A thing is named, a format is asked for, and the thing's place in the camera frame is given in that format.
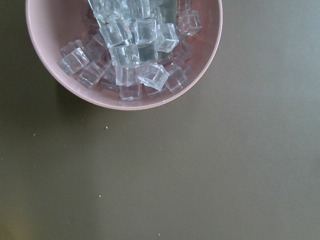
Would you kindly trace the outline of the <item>pink bowl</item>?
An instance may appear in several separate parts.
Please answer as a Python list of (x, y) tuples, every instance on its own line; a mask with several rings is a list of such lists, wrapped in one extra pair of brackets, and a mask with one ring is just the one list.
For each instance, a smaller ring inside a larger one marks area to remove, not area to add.
[(189, 81), (173, 93), (149, 98), (146, 93), (137, 101), (121, 101), (110, 89), (88, 89), (57, 64), (62, 58), (59, 48), (70, 40), (85, 40), (87, 23), (83, 18), (87, 3), (83, 0), (27, 0), (25, 15), (34, 49), (50, 74), (69, 92), (91, 104), (114, 110), (137, 111), (169, 103), (190, 90), (209, 68), (220, 43), (223, 28), (223, 3), (220, 0), (194, 0), (192, 8), (199, 12), (202, 29), (187, 37), (192, 57)]

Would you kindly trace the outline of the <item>clear plastic ice cubes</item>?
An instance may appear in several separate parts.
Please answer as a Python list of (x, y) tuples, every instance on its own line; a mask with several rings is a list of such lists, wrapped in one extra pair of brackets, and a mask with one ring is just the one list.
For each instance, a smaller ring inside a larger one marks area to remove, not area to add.
[(87, 17), (87, 41), (61, 47), (57, 63), (86, 88), (113, 90), (130, 102), (189, 82), (187, 38), (202, 29), (190, 0), (90, 0)]

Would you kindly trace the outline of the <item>metal ice scoop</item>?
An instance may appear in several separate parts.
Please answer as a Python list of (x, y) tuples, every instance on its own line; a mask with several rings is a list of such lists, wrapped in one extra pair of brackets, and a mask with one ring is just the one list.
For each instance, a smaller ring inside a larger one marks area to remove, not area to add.
[(88, 5), (113, 65), (157, 62), (173, 50), (164, 28), (176, 26), (177, 1), (90, 0)]

